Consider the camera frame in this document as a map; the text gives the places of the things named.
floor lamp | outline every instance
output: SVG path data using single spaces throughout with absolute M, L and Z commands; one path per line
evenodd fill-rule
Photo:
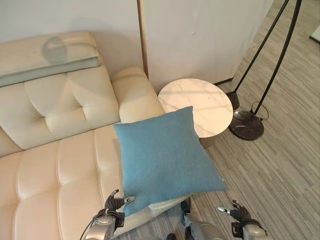
M 239 89 L 241 83 L 244 81 L 247 73 L 249 72 L 250 68 L 252 67 L 253 63 L 255 62 L 257 56 L 259 55 L 261 49 L 263 48 L 263 46 L 265 45 L 268 37 L 270 36 L 272 30 L 274 29 L 276 23 L 278 22 L 281 14 L 283 13 L 284 9 L 286 8 L 287 4 L 288 4 L 289 0 L 285 0 L 279 13 L 277 14 L 277 16 L 275 17 L 269 31 L 267 32 L 266 36 L 264 37 L 260 47 L 258 48 L 256 54 L 254 55 L 252 61 L 250 62 L 248 68 L 246 69 L 245 73 L 243 74 L 240 82 L 238 83 L 238 85 L 236 86 L 236 88 L 234 89 L 234 91 L 232 92 L 228 92 L 227 96 L 229 97 L 231 103 L 232 103 L 232 108 L 233 110 L 236 110 L 239 106 L 239 99 L 238 99 L 238 95 L 237 95 L 237 90 Z M 233 118 L 232 118 L 232 122 L 229 125 L 229 129 L 231 130 L 231 132 L 236 135 L 237 137 L 244 139 L 244 140 L 248 140 L 248 141 L 253 141 L 258 139 L 259 137 L 261 137 L 264 134 L 264 125 L 262 123 L 262 119 L 257 117 L 257 113 L 271 87 L 271 84 L 273 83 L 276 74 L 279 70 L 279 67 L 281 65 L 281 62 L 286 54 L 292 33 L 294 31 L 296 22 L 297 22 L 297 18 L 298 18 L 298 14 L 299 14 L 299 10 L 300 10 L 300 6 L 301 6 L 301 2 L 302 0 L 296 0 L 296 4 L 295 4 L 295 8 L 294 8 L 294 12 L 293 12 L 293 16 L 292 16 L 292 20 L 291 20 L 291 24 L 289 27 L 289 31 L 288 34 L 286 36 L 280 57 L 278 59 L 278 62 L 275 66 L 275 69 L 273 71 L 273 74 L 270 78 L 270 81 L 258 103 L 257 108 L 255 109 L 255 111 L 253 112 L 253 110 L 251 111 L 234 111 L 233 112 Z

sofa backrest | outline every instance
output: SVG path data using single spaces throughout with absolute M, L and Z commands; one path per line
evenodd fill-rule
M 119 122 L 99 66 L 0 87 L 0 157 Z
M 89 33 L 3 43 L 0 54 L 0 157 L 120 121 Z

pillow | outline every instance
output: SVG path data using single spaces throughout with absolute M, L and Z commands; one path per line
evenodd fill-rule
M 121 143 L 126 216 L 150 204 L 225 185 L 194 129 L 193 107 L 134 123 L 114 125 Z

sofa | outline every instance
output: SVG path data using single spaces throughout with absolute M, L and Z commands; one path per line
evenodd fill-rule
M 0 44 L 0 239 L 78 240 L 115 189 L 114 124 L 162 115 L 145 73 L 109 77 L 88 32 Z M 115 236 L 185 198 L 149 205 Z

floor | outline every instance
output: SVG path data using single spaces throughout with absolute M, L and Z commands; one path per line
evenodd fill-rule
M 275 0 L 234 80 L 220 87 L 234 89 L 283 0 Z M 268 84 L 285 40 L 295 1 L 289 1 L 274 33 L 238 91 L 241 108 L 258 101 Z M 320 1 L 304 0 L 280 70 L 264 101 L 269 119 L 256 141 L 241 140 L 227 129 L 206 149 L 227 185 L 226 192 L 194 194 L 192 212 L 216 225 L 228 239 L 232 218 L 217 211 L 237 199 L 275 240 L 320 239 L 320 44 L 309 39 L 320 22 Z M 184 239 L 180 207 L 123 234 L 119 240 L 146 236 Z

